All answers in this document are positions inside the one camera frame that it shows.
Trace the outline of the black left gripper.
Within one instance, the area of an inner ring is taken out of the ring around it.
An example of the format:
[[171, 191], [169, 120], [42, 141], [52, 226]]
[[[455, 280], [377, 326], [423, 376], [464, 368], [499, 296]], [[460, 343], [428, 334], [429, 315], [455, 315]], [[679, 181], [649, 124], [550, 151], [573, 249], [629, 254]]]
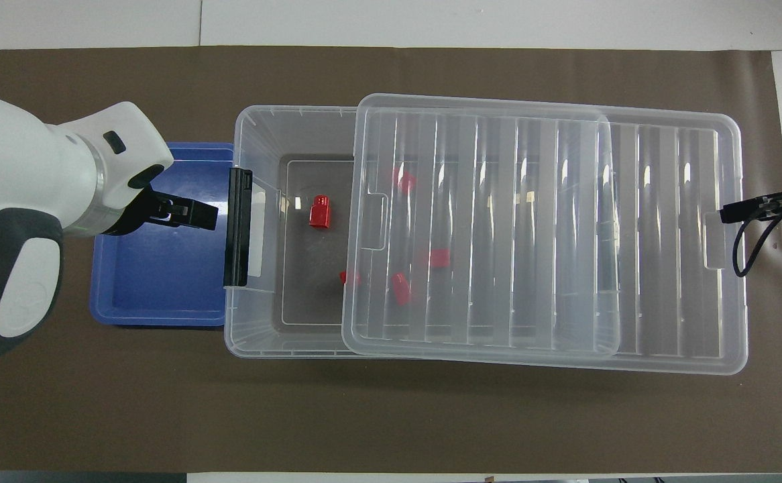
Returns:
[[204, 202], [142, 189], [125, 206], [118, 220], [103, 235], [122, 236], [134, 232], [145, 223], [170, 228], [193, 228], [214, 231], [217, 228], [219, 208]]

